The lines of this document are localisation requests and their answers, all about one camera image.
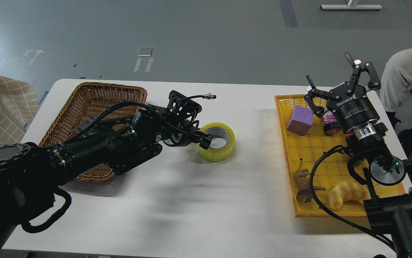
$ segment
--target connector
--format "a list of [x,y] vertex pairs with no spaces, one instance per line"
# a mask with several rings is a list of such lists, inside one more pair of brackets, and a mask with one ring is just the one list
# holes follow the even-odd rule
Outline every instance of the connector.
[[214,95],[214,94],[209,92],[209,93],[204,94],[203,98],[205,98],[206,100],[213,100],[213,99],[217,98],[217,95]]

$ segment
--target gray pants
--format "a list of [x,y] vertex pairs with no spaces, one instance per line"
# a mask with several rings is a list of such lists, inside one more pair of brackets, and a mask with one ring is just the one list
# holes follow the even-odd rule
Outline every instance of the gray pants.
[[381,80],[381,103],[384,110],[396,112],[408,98],[412,86],[412,49],[394,54],[386,64]]

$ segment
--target robotiq logo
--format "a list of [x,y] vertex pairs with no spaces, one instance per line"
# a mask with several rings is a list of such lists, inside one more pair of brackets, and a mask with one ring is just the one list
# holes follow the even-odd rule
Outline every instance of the robotiq logo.
[[341,106],[342,104],[348,103],[349,101],[355,100],[356,98],[357,98],[357,97],[355,96],[355,93],[354,93],[352,96],[350,96],[349,98],[347,98],[347,99],[345,99],[345,100],[337,103],[336,105],[337,105],[337,106]]

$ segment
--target purple foam cube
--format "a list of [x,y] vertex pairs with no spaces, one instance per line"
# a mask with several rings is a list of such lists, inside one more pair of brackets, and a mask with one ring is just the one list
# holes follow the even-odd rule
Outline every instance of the purple foam cube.
[[287,130],[297,134],[306,135],[311,128],[313,121],[314,113],[311,109],[296,105],[290,115]]

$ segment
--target gray floor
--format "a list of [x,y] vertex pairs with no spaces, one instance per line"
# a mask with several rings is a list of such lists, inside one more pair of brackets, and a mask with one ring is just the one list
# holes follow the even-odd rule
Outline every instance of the gray floor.
[[[360,1],[380,11],[319,8],[343,2],[0,0],[0,75],[31,83],[39,98],[56,80],[81,77],[307,85],[309,74],[335,86],[352,71],[345,52],[381,75],[412,48],[412,0]],[[134,72],[141,47],[154,49],[148,72],[147,58]],[[38,51],[34,61],[35,52],[22,58],[28,50]],[[412,98],[397,116],[397,131],[412,127]]]

